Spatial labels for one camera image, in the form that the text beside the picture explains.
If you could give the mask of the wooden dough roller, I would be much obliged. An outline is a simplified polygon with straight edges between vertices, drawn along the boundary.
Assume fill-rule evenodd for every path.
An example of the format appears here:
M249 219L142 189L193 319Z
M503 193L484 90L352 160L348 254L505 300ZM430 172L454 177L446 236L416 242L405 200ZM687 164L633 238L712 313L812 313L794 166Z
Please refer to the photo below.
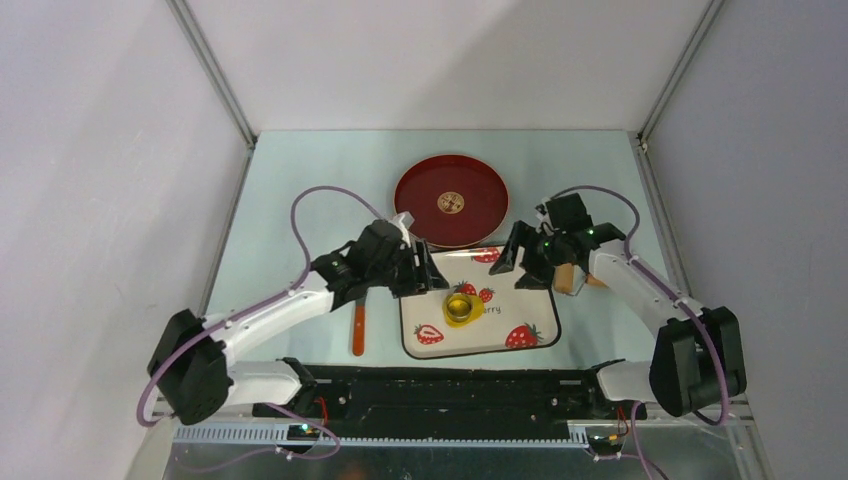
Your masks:
M576 297L586 287L606 288L607 285L573 264L557 266L552 289L560 294Z

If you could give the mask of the yellow dough piece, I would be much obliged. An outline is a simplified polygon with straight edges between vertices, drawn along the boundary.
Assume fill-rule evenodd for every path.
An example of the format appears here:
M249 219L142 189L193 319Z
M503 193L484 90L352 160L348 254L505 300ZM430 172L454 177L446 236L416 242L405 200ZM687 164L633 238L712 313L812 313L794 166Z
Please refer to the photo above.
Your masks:
M442 311L448 326L461 328L479 319L485 307L477 295L452 293L443 301Z

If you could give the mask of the aluminium frame rail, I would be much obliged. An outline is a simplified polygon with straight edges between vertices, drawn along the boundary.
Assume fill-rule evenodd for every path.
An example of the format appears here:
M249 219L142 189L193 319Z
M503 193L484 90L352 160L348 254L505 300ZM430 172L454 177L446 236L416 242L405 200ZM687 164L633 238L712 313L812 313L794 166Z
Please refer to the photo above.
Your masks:
M575 371L333 370L307 384L286 417L258 401L202 423L180 424L175 443L295 446L553 447L632 430L633 406L608 400Z

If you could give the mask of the red round tray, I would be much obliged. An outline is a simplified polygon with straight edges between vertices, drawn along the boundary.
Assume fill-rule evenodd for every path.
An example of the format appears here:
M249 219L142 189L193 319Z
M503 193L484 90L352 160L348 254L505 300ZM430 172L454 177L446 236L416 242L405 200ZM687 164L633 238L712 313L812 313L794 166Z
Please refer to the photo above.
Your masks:
M464 154L439 154L404 172L393 207L413 216L411 232L430 245L461 249L485 241L502 226L510 194L489 164Z

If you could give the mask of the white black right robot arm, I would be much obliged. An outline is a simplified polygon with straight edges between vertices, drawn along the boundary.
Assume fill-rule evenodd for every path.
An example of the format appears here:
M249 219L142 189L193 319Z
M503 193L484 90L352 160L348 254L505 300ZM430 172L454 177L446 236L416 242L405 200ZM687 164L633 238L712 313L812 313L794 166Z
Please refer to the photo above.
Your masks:
M567 188L537 205L537 226L515 222L490 274L520 268L515 288L544 290L552 288L558 267L571 265L606 285L645 325L654 339L651 359L595 366L597 381L581 392L591 416L606 418L622 401L631 401L656 403L674 417L726 422L731 399L747 388L736 315L726 307L704 306L633 251L641 216L629 199L604 191L633 214L633 226L622 232L592 219L580 197L583 189Z

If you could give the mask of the white strawberry rectangular tray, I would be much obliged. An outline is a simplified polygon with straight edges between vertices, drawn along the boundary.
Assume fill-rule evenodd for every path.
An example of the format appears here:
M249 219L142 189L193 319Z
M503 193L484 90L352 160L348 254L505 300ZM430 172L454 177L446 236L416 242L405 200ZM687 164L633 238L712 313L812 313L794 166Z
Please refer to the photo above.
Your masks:
M481 247L433 255L450 288L399 300L401 340L410 357L429 360L547 348L559 341L562 326L550 291L516 289L520 269L488 274L501 250ZM464 327L451 328L442 304L452 293L477 295L484 314Z

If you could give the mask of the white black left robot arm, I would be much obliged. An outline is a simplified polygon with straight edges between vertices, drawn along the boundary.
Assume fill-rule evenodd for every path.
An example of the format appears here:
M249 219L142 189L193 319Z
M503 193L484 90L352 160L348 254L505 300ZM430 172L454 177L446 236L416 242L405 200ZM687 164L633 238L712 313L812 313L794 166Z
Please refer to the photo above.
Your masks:
M427 243L402 213L367 225L359 237L312 260L289 290L241 312L198 317L191 310L167 322L148 363L151 383L184 425L199 424L236 405L271 403L304 416L316 403L308 371L295 359L245 360L290 328L386 288L395 298L446 290Z

